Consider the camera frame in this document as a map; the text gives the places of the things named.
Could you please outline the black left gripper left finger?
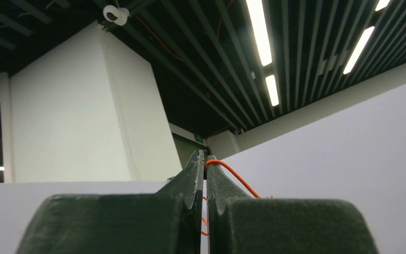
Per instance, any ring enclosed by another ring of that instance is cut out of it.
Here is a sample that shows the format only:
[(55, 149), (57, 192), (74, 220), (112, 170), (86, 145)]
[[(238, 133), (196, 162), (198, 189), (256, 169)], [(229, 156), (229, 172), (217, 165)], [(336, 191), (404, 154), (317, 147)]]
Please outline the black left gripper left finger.
[(153, 194), (45, 199), (17, 253), (199, 253), (205, 153)]

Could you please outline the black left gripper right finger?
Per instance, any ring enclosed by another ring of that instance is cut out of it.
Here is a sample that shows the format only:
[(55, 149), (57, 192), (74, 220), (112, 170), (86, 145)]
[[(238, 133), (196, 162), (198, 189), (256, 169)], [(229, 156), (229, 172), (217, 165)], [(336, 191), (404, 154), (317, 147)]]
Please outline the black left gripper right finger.
[(377, 253), (361, 212), (340, 199), (265, 198), (206, 162), (210, 253)]

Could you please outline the ceiling light strip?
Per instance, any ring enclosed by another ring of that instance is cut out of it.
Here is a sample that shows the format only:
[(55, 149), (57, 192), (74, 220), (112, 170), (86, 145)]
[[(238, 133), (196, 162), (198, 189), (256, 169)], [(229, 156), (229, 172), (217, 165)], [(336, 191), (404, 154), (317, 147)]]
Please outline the ceiling light strip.
[(353, 52), (350, 55), (350, 58), (343, 70), (343, 75), (349, 74), (352, 71), (352, 69), (356, 65), (360, 55), (362, 54), (367, 42), (369, 41), (371, 35), (373, 34), (374, 29), (375, 29), (375, 26), (370, 26), (369, 28), (365, 29), (362, 32), (356, 46), (353, 49)]
[(272, 106), (279, 105), (279, 95), (274, 75), (269, 75), (265, 78), (266, 86), (269, 92), (269, 98)]
[(267, 32), (263, 3), (261, 0), (246, 0), (256, 46), (262, 66), (272, 62), (271, 47)]

